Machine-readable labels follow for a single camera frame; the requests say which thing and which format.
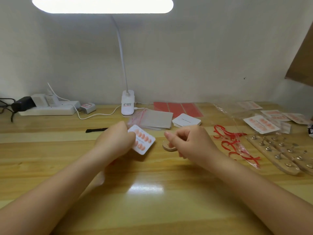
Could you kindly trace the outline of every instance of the red paper sheet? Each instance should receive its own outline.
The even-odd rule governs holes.
[[[194,103],[182,103],[186,114],[191,117],[203,117],[203,114],[198,110]]]
[[[166,102],[154,102],[153,106],[156,111],[169,112]]]
[[[181,114],[185,113],[182,104],[180,103],[167,103],[170,112],[174,113],[173,118],[180,116]]]

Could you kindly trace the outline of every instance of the desk lamp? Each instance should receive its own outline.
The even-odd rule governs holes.
[[[32,0],[40,10],[52,14],[163,14],[173,9],[172,0]],[[126,90],[122,94],[122,116],[134,113],[135,93],[128,90],[119,27],[111,16],[119,42]]]

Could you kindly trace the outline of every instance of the forearm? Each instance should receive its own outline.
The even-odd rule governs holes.
[[[49,234],[77,201],[92,179],[105,166],[90,152],[0,211],[0,229],[5,234]]]
[[[311,204],[240,163],[224,155],[220,158],[208,166],[209,170],[230,186],[274,234],[311,233]]]

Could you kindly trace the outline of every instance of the wooden table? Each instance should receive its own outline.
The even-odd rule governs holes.
[[[259,102],[265,110],[280,109]],[[198,104],[202,125],[214,135],[213,125],[237,132],[234,122],[209,103]],[[97,113],[111,113],[116,106],[98,106]],[[111,116],[79,120],[72,116],[0,115],[0,207],[8,204],[87,152],[100,133],[89,128],[109,127],[124,119],[120,110]],[[240,131],[252,133],[244,123]],[[313,152],[306,126],[292,125],[288,140]],[[219,179],[177,152],[162,148],[163,131],[147,130],[156,137],[152,149],[140,156],[131,150],[105,170],[105,182],[96,178],[89,193],[74,205],[53,234],[270,234],[262,222]],[[313,177],[286,175],[249,142],[243,145],[261,157],[256,170],[301,198],[313,203]]]

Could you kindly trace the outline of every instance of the power strip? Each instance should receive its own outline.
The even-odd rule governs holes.
[[[76,113],[74,106],[78,109],[80,103],[78,101],[61,102],[58,107],[33,107],[26,111],[19,112],[22,116],[31,115],[73,115]]]

